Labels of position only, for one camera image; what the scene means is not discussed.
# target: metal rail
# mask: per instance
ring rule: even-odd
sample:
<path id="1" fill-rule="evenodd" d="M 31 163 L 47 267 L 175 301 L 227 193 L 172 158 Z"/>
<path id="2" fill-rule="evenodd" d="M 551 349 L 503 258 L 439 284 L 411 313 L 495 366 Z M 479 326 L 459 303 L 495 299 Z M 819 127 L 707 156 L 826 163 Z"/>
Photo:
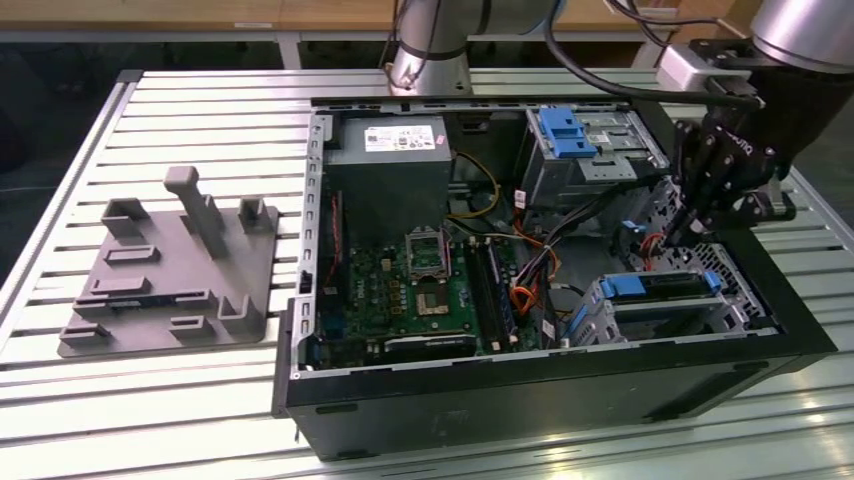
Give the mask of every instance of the metal rail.
<path id="1" fill-rule="evenodd" d="M 651 71 L 599 73 L 654 86 Z M 595 92 L 557 70 L 472 74 L 482 95 Z M 854 236 L 798 175 L 789 185 L 798 219 L 757 229 L 757 235 L 841 353 L 695 419 L 322 464 L 295 440 L 294 423 L 268 418 L 278 322 L 250 348 L 120 360 L 57 356 L 57 332 L 106 234 L 98 223 L 106 202 L 136 196 L 150 211 L 179 208 L 160 186 L 171 165 L 196 166 L 206 179 L 199 188 L 220 207 L 258 194 L 283 212 L 268 310 L 284 308 L 295 281 L 310 99 L 384 93 L 382 74 L 350 70 L 152 72 L 116 88 L 3 290 L 0 477 L 658 480 L 850 474 Z M 669 113 L 694 118 L 703 111 L 671 106 Z"/>

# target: metal case frame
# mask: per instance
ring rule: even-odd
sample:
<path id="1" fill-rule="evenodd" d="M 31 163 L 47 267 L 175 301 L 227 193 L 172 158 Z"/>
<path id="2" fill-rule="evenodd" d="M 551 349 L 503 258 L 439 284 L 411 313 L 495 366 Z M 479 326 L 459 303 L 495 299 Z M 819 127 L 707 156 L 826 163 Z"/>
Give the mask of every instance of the metal case frame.
<path id="1" fill-rule="evenodd" d="M 661 106 L 633 102 L 633 107 L 670 154 L 673 125 Z M 308 142 L 299 269 L 316 278 L 322 128 L 311 127 Z M 282 316 L 274 416 L 294 418 L 318 456 L 334 460 L 699 415 L 837 350 L 754 234 L 721 232 L 718 241 L 782 334 L 303 376 L 292 369 L 299 351 L 291 345 L 295 337 L 311 335 L 314 287 L 300 288 Z"/>

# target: gray 3d printed part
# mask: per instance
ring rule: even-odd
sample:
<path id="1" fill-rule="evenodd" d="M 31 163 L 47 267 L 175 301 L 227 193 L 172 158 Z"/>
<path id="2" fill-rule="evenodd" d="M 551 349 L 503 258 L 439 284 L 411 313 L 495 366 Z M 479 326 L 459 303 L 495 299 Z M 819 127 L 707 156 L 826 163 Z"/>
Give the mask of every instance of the gray 3d printed part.
<path id="1" fill-rule="evenodd" d="M 184 212 L 148 213 L 114 199 L 110 233 L 75 314 L 63 357 L 258 342 L 267 329 L 278 211 L 259 198 L 222 211 L 196 188 L 194 167 L 172 167 L 166 188 Z"/>

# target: floor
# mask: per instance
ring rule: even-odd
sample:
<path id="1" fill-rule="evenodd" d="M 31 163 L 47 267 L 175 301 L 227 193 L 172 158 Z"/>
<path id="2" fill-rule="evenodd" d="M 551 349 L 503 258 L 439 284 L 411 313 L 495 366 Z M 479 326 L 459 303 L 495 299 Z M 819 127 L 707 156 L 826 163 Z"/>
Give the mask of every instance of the floor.
<path id="1" fill-rule="evenodd" d="M 331 47 L 326 45 L 307 52 L 314 56 L 316 67 L 335 63 Z M 372 62 L 378 55 L 379 48 L 378 52 L 363 52 L 364 63 Z M 354 57 L 358 58 L 348 56 L 348 65 L 364 67 Z M 27 163 L 0 173 L 0 231 L 4 232 L 0 282 L 15 264 L 53 188 L 61 181 L 118 72 L 124 68 L 280 68 L 278 62 L 275 48 L 266 44 L 216 48 L 194 44 L 178 47 L 111 46 L 107 49 L 99 46 L 81 49 L 0 46 L 0 91 L 15 92 L 13 95 L 3 95 L 0 110 L 17 125 L 29 150 Z M 854 102 L 850 102 L 821 139 L 802 154 L 805 160 L 797 163 L 849 225 L 854 225 L 853 128 Z"/>

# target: green circuit board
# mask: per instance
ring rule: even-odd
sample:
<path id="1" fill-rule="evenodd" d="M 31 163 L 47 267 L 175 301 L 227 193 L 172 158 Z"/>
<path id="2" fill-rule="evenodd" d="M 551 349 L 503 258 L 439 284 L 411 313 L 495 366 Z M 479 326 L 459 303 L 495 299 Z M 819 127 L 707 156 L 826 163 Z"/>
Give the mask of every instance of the green circuit board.
<path id="1" fill-rule="evenodd" d="M 403 242 L 384 248 L 351 250 L 346 321 L 335 325 L 343 330 L 343 338 L 370 342 L 408 335 L 471 334 L 478 339 L 476 355 L 486 354 L 471 299 L 464 247 L 458 243 L 447 248 L 450 275 L 432 283 L 431 279 L 415 281 L 410 277 Z M 499 244 L 496 251 L 507 266 L 504 276 L 508 281 L 510 267 L 515 268 L 514 250 L 511 245 Z M 412 257 L 422 262 L 430 255 L 415 251 Z M 531 325 L 521 325 L 517 336 L 517 351 L 538 348 L 538 333 Z"/>
<path id="2" fill-rule="evenodd" d="M 375 338 L 440 332 L 478 335 L 466 263 L 462 251 L 456 255 L 454 250 L 451 275 L 443 283 L 432 285 L 434 290 L 443 294 L 427 294 L 424 303 L 431 309 L 447 305 L 447 313 L 430 315 L 419 315 L 418 296 L 423 288 L 410 280 L 404 246 L 351 252 L 346 337 Z"/>

